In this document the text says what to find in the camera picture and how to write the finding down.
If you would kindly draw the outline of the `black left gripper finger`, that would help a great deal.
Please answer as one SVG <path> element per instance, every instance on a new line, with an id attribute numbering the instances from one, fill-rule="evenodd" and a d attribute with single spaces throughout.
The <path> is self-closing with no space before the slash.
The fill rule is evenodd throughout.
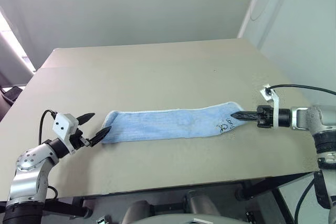
<path id="1" fill-rule="evenodd" d="M 111 128 L 112 126 L 108 126 L 97 132 L 95 136 L 88 141 L 89 146 L 94 147 L 96 144 L 98 144 L 110 132 Z"/>
<path id="2" fill-rule="evenodd" d="M 95 113 L 86 113 L 86 114 L 83 114 L 79 117 L 77 117 L 77 121 L 78 121 L 78 125 L 83 125 L 85 124 L 86 122 L 88 122 L 93 116 L 95 116 Z"/>

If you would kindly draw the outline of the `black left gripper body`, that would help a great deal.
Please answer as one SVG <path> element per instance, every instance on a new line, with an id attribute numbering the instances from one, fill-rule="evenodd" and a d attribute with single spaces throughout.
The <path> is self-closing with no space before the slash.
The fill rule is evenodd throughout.
<path id="1" fill-rule="evenodd" d="M 88 138 L 84 138 L 83 132 L 80 129 L 76 129 L 75 133 L 70 135 L 70 143 L 73 146 L 74 150 L 77 151 L 78 149 L 86 146 L 90 146 L 91 143 L 89 142 Z"/>

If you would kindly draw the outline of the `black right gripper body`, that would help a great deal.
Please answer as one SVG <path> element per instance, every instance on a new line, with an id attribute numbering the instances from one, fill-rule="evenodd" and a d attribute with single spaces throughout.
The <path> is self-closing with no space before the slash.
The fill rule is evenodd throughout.
<path id="1" fill-rule="evenodd" d="M 260 105 L 257 107 L 257 126 L 269 129 L 273 127 L 273 107 Z"/>

